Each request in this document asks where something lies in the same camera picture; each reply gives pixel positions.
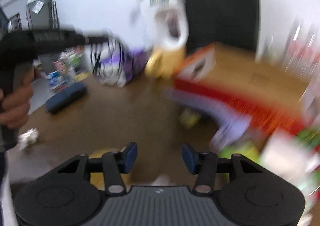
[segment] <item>grip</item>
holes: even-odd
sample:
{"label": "grip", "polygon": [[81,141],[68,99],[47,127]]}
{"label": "grip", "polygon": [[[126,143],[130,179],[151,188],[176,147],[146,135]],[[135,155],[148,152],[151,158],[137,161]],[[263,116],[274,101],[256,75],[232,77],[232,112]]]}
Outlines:
{"label": "grip", "polygon": [[102,170],[106,194],[110,196],[123,195],[126,192],[125,184],[112,152],[107,152],[102,155]]}
{"label": "grip", "polygon": [[[14,69],[8,71],[0,71],[0,89],[4,92],[4,97],[11,94],[13,91]],[[0,101],[0,113],[4,110],[2,108],[2,101]],[[1,125],[0,131],[0,152],[10,149],[16,145],[16,130],[11,130],[5,125]]]}
{"label": "grip", "polygon": [[210,195],[213,193],[215,177],[217,172],[217,162],[218,156],[215,153],[208,152],[205,155],[198,178],[192,190],[195,194]]}

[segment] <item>finger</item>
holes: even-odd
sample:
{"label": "finger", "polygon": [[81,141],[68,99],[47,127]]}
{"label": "finger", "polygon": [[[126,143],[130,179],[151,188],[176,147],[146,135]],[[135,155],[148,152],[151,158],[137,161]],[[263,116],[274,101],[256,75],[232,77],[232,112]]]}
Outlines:
{"label": "finger", "polygon": [[32,68],[32,70],[30,70],[24,77],[22,84],[23,85],[27,85],[30,84],[31,82],[33,82],[33,80],[35,79],[35,70]]}
{"label": "finger", "polygon": [[18,129],[18,128],[23,127],[28,122],[28,120],[29,120],[29,116],[26,115],[24,118],[22,118],[19,121],[16,121],[14,123],[9,123],[7,125],[7,127],[10,128],[10,129]]}
{"label": "finger", "polygon": [[7,125],[19,121],[28,115],[30,109],[29,103],[24,103],[18,107],[12,108],[9,111],[0,114],[0,124]]}
{"label": "finger", "polygon": [[26,103],[30,100],[33,95],[33,89],[31,84],[22,86],[12,94],[4,98],[2,108],[4,110],[10,110],[16,106]]}

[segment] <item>logo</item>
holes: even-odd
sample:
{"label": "logo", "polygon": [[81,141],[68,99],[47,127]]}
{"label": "logo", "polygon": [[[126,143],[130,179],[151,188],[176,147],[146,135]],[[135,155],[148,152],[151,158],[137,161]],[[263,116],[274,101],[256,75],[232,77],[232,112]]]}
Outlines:
{"label": "logo", "polygon": [[164,192],[164,189],[158,189],[158,190],[156,190],[155,192],[156,192],[157,194],[161,194],[161,193]]}

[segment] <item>cardboard box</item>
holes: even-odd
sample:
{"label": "cardboard box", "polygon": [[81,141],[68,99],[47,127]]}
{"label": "cardboard box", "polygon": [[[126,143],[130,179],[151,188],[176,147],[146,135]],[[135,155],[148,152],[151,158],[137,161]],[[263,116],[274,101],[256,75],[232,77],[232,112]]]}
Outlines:
{"label": "cardboard box", "polygon": [[290,76],[252,53],[212,44],[188,57],[174,77],[176,89],[221,100],[252,115],[252,126],[271,134],[277,127],[297,134],[304,127],[300,99],[308,82]]}

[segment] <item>blue gripper pad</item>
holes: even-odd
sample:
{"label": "blue gripper pad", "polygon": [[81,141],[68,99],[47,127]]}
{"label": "blue gripper pad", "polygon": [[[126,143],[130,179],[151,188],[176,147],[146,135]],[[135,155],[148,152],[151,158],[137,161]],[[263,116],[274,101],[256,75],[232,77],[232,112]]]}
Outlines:
{"label": "blue gripper pad", "polygon": [[191,150],[185,145],[182,145],[182,158],[184,160],[184,163],[186,164],[186,167],[191,174],[196,173],[196,161],[194,159],[193,153]]}
{"label": "blue gripper pad", "polygon": [[132,148],[127,152],[126,159],[124,161],[124,173],[128,174],[131,172],[132,166],[137,159],[138,155],[138,145],[134,144]]}
{"label": "blue gripper pad", "polygon": [[87,87],[83,83],[75,83],[48,99],[45,103],[46,110],[51,114],[56,114],[72,102],[82,98],[86,92]]}

